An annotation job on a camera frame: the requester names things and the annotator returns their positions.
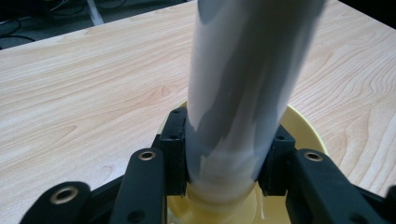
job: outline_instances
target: bolt hole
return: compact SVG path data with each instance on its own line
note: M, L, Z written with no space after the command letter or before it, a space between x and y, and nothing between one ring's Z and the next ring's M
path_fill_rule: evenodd
M323 158L315 152L305 152L304 156L311 161L323 161Z
M49 201L53 204L62 204L72 201L78 195L78 189L73 186L64 187L57 190L49 198Z
M69 197L70 195L72 195L72 193L73 193L72 190L65 190L65 191L59 193L59 194L56 196L56 199L58 199L58 200L65 199L65 198Z
M349 220L351 220L353 223L357 224L368 224L369 222L364 216L361 216L357 213L351 213L348 215Z
M153 151L145 151L139 154L139 159L141 161L149 161L155 157L155 152Z
M145 213L142 210L134 210L128 215L129 223L140 223L145 219Z

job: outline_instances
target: yellow base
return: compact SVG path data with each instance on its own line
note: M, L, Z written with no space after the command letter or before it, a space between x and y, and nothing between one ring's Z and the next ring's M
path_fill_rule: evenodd
M293 107L288 106L280 123L296 139L297 149L312 148L328 154L318 133ZM227 211L213 211L202 208L195 200L191 200L187 189L186 197L168 197L168 223L290 223L285 200L286 197L263 197L262 190L256 184L245 201L237 207L226 209Z

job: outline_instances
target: white cylindrical tube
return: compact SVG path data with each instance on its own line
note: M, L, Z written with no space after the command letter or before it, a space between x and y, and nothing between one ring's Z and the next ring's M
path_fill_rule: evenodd
M252 189L324 0L200 0L186 122L189 191L233 203Z

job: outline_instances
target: cable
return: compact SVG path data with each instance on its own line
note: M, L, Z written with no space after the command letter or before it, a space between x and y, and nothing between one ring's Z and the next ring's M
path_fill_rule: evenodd
M83 3L83 4L82 4L82 7L81 7L79 10L74 11L74 12L72 12L72 13L63 14L63 13L58 13L58 12L52 12L52 15L55 15L55 16L72 16L72 15L76 15L76 14L78 14L79 12L83 11L84 8L85 8L85 6L87 6L87 3Z
M21 22L20 22L20 20L18 20L18 19L11 19L11 20L5 21L5 22L3 22L3 23L0 23L0 25L7 24L7 23L10 23L10 22L12 22L12 21L16 21L16 22L18 23L17 28L15 28L13 31L8 32L7 34L0 35L0 36L12 35L12 34L14 34L15 32L17 32L17 31L21 28Z
M49 11L53 11L56 10L57 8L63 6L64 4L66 4L69 0L62 0L62 2L60 4L58 4L58 6L53 7L52 9L50 9Z
M5 35L5 36L0 36L0 39L5 39L5 38L21 38L21 39L27 39L30 40L32 42L35 42L35 40L33 38L24 36L24 35Z
M122 0L122 2L119 5L114 6L114 7L98 7L98 8L104 9L104 10L116 9L116 8L122 7L126 3L126 1L127 0Z

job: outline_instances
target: wooden table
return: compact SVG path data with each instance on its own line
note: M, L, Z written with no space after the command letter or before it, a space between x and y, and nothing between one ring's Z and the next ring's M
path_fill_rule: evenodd
M0 214L122 175L186 100L194 2L0 51ZM290 103L354 183L396 183L396 31L330 1Z

